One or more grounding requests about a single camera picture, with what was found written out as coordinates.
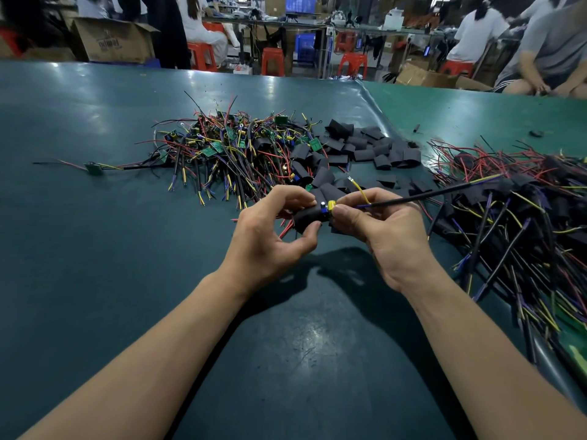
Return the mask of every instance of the red stool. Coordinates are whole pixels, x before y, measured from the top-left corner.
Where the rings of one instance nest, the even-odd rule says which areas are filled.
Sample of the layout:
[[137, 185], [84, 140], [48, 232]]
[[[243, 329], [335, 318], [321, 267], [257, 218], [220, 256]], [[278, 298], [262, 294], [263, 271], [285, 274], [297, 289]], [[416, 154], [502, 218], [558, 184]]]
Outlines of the red stool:
[[224, 26], [222, 25], [222, 23], [210, 23], [209, 21], [207, 21], [206, 23], [203, 23], [204, 27], [212, 32], [222, 32], [224, 34]]
[[18, 38], [24, 38], [20, 34], [14, 32], [12, 29], [6, 29], [0, 27], [0, 37], [4, 39], [8, 47], [11, 49], [15, 57], [20, 58], [22, 56], [22, 52], [18, 46], [17, 40]]
[[352, 52], [355, 50], [357, 35], [354, 32], [339, 32], [334, 43], [334, 52]]
[[439, 73], [447, 75], [461, 75], [462, 73], [466, 73], [466, 77], [470, 79], [473, 76], [473, 63], [447, 60], [444, 62], [442, 68], [440, 68]]
[[[187, 48], [194, 54], [194, 61], [195, 65], [192, 66], [192, 69], [196, 69], [198, 71], [209, 71], [211, 73], [217, 73], [218, 69], [216, 69], [216, 61], [214, 61], [214, 51], [212, 50], [212, 45], [207, 43], [188, 43]], [[210, 54], [210, 62], [212, 64], [206, 63], [206, 57], [204, 51], [208, 51]]]
[[338, 66], [338, 75], [342, 74], [342, 66], [345, 63], [349, 64], [348, 75], [356, 75], [359, 73], [359, 68], [363, 65], [363, 79], [367, 77], [367, 54], [359, 54], [357, 52], [347, 52], [342, 56], [341, 64]]
[[261, 75], [267, 75], [267, 62], [269, 60], [277, 61], [277, 65], [279, 66], [277, 75], [278, 77], [284, 77], [285, 68], [283, 66], [283, 51], [276, 47], [266, 47], [263, 50], [263, 63], [261, 64], [260, 70]]

